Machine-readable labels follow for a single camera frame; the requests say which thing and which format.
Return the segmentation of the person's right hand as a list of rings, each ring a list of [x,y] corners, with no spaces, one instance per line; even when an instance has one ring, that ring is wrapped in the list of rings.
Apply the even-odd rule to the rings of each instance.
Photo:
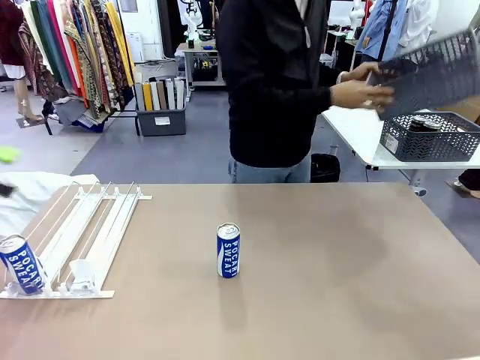
[[[382,112],[394,100],[392,87],[372,86],[364,81],[350,80],[330,88],[331,105],[346,109],[368,109]]]

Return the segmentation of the person's left hand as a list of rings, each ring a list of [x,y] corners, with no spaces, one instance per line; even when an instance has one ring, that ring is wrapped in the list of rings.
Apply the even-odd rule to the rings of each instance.
[[[349,72],[341,73],[340,82],[342,83],[351,80],[365,81],[372,72],[379,72],[378,63],[375,61],[366,61]]]

